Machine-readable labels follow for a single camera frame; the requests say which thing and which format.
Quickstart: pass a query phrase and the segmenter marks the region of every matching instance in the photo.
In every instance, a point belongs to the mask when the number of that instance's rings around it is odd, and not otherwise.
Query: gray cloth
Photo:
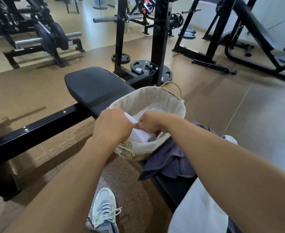
[[[205,127],[195,121],[191,122],[224,138],[222,134],[214,132],[209,127]],[[153,177],[157,172],[161,172],[163,175],[171,178],[176,178],[177,176],[196,176],[196,173],[186,155],[172,138],[169,138],[163,146],[161,146],[152,156],[149,157],[138,180],[147,180]]]

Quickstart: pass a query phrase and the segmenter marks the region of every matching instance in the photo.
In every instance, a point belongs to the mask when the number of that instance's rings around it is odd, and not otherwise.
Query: brown floor
[[[198,32],[195,40],[183,44],[204,52],[208,42],[201,35]],[[233,136],[241,146],[285,170],[285,82],[235,64],[221,46],[215,59],[237,69],[237,75],[193,65],[191,59],[171,51],[176,40],[168,39],[165,64],[183,90],[186,118]],[[125,42],[123,52],[132,61],[149,60],[151,46],[152,37],[144,37]],[[43,62],[0,73],[0,135],[75,103],[64,75],[91,66],[113,71],[114,49],[107,46],[67,56],[64,68]],[[253,57],[265,61],[260,51]],[[80,150],[93,122],[87,119],[10,161],[24,190],[11,201],[0,198],[0,232]],[[117,217],[120,232],[166,232],[172,213],[150,181],[137,182],[140,172],[136,162],[118,157],[104,169],[98,188],[109,186],[122,206]]]

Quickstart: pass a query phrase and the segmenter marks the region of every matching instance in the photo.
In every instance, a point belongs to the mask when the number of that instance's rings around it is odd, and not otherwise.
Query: white wall
[[[179,0],[175,2],[173,3],[172,12],[181,13],[181,11],[189,9],[192,2],[192,0]],[[216,4],[200,2],[198,8],[202,8],[202,10],[193,15],[190,25],[202,30],[207,30],[216,14]],[[253,8],[253,14],[265,28],[270,28],[285,20],[285,0],[257,0]],[[225,33],[233,28],[236,19],[236,14],[232,12],[225,28]],[[283,49],[285,46],[285,22],[269,29],[268,32],[278,46],[277,48]],[[242,31],[240,39],[255,43],[252,36],[247,36],[246,29]]]

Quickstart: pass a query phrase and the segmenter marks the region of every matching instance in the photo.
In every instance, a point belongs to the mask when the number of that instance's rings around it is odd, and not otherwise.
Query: hand
[[[122,109],[106,108],[95,121],[93,137],[104,142],[113,142],[117,146],[129,138],[133,127]]]
[[[148,132],[156,132],[162,131],[166,133],[166,129],[164,128],[164,119],[168,117],[170,114],[157,112],[157,111],[146,111],[139,118],[138,123],[135,123],[136,129],[144,129]]]

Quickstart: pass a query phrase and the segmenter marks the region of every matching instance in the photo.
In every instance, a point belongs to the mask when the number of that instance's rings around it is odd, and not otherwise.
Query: basket handle
[[[165,85],[170,84],[170,83],[174,84],[174,85],[179,89],[180,97],[179,97],[179,96],[176,96],[173,92],[171,92],[170,90],[166,89],[166,87],[164,87]],[[163,84],[161,85],[161,89],[162,89],[163,91],[168,92],[169,94],[171,94],[173,97],[175,97],[175,99],[177,99],[177,100],[179,100],[179,101],[182,100],[182,90],[181,90],[181,88],[177,85],[177,83],[172,82],[172,81],[167,81],[167,82],[165,82],[165,83],[163,83]]]

